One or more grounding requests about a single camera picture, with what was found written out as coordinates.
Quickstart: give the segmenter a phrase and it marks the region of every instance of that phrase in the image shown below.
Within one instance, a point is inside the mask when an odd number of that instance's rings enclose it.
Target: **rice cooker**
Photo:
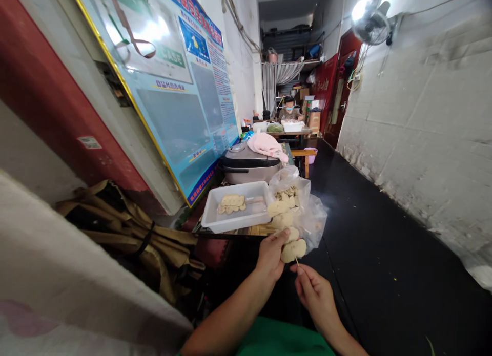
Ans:
[[[279,159],[258,154],[245,143],[232,146],[219,161],[219,169],[224,171],[225,180],[230,184],[269,182],[280,168]]]

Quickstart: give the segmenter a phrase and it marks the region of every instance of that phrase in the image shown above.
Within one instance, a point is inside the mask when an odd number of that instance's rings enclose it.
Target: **bulletin board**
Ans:
[[[239,142],[222,33],[197,0],[77,0],[192,206]]]

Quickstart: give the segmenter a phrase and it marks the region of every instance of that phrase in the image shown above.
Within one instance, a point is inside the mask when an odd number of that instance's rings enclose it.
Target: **floor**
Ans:
[[[317,148],[311,193],[329,215],[319,248],[301,262],[331,282],[349,332],[372,356],[431,356],[431,344],[435,355],[490,355],[491,294],[331,147],[319,141]],[[253,270],[258,244],[233,242],[227,264],[211,283],[216,305]],[[289,286],[292,278],[284,275],[282,286]],[[299,316],[312,327],[305,312]]]

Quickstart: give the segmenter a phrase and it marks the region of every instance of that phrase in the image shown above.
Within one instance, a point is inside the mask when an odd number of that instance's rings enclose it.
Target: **person's left hand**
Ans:
[[[255,270],[262,273],[265,279],[273,279],[274,283],[280,278],[285,264],[280,260],[282,246],[289,238],[289,229],[275,237],[273,234],[266,237],[260,244],[260,253]]]

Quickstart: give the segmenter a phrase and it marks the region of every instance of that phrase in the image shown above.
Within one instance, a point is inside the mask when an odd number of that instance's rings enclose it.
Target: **wall fan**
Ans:
[[[390,3],[381,0],[361,0],[352,11],[352,31],[363,43],[380,45],[383,42],[389,46],[393,43],[403,19],[403,13],[391,18],[386,15]]]

